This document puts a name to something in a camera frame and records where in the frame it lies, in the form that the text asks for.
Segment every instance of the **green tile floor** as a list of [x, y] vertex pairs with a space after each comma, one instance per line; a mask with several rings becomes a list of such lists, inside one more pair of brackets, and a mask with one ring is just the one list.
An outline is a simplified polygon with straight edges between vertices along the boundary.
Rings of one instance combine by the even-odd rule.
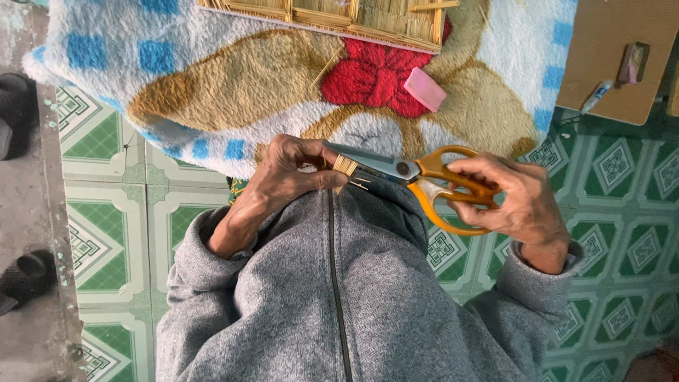
[[[59, 89], [54, 104], [88, 380], [152, 381], [174, 252], [196, 215], [229, 202], [228, 183], [165, 156], [76, 88]], [[545, 143], [519, 159], [549, 169], [588, 256], [568, 319], [554, 328], [543, 381], [622, 381], [636, 354], [679, 331], [679, 122], [651, 121], [629, 126], [558, 110]], [[428, 261], [453, 299], [492, 287], [508, 237], [457, 237], [433, 225], [429, 235]]]

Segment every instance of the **small pink object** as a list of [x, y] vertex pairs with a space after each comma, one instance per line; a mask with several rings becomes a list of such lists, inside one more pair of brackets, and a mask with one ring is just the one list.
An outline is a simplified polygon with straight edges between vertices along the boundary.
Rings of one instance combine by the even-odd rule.
[[420, 68], [414, 67], [403, 87], [427, 109], [436, 113], [447, 94]]

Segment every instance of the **scissors blade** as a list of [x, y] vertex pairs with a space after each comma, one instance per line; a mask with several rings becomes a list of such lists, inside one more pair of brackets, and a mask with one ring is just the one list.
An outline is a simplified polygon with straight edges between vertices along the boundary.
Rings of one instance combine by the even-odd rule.
[[399, 179], [411, 181], [420, 174], [419, 166], [410, 160], [391, 158], [389, 156], [379, 155], [357, 147], [340, 145], [338, 143], [325, 142], [323, 145], [363, 166], [370, 167], [371, 169], [375, 169]]

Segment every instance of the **hand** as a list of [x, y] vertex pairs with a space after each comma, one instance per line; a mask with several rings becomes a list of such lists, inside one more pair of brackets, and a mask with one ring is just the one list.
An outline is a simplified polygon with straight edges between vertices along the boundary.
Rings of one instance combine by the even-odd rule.
[[298, 171], [304, 163], [322, 166], [323, 159], [335, 164], [337, 154], [327, 149], [322, 139], [278, 134], [248, 185], [207, 241], [207, 249], [228, 259], [253, 240], [261, 223], [272, 213], [306, 192], [346, 184], [348, 178], [338, 171]]
[[497, 210], [448, 201], [462, 221], [514, 237], [524, 243], [521, 256], [528, 264], [544, 273], [561, 273], [570, 235], [559, 214], [546, 169], [492, 154], [455, 160], [447, 167], [489, 187], [497, 184], [507, 193]]

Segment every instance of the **cuff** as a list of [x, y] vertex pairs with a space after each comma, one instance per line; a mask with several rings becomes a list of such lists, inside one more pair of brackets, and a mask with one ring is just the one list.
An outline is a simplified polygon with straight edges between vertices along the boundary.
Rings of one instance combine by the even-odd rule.
[[216, 220], [228, 213], [229, 207], [211, 209], [196, 216], [186, 230], [184, 242], [175, 255], [175, 267], [182, 280], [193, 290], [207, 292], [221, 290], [236, 283], [238, 272], [253, 255], [257, 236], [246, 248], [234, 253], [229, 260], [208, 251], [201, 238], [201, 230], [215, 226]]
[[506, 294], [533, 311], [548, 315], [563, 315], [571, 278], [578, 272], [583, 249], [575, 241], [568, 246], [568, 259], [560, 275], [548, 275], [528, 266], [521, 259], [521, 245], [514, 241], [496, 284]]

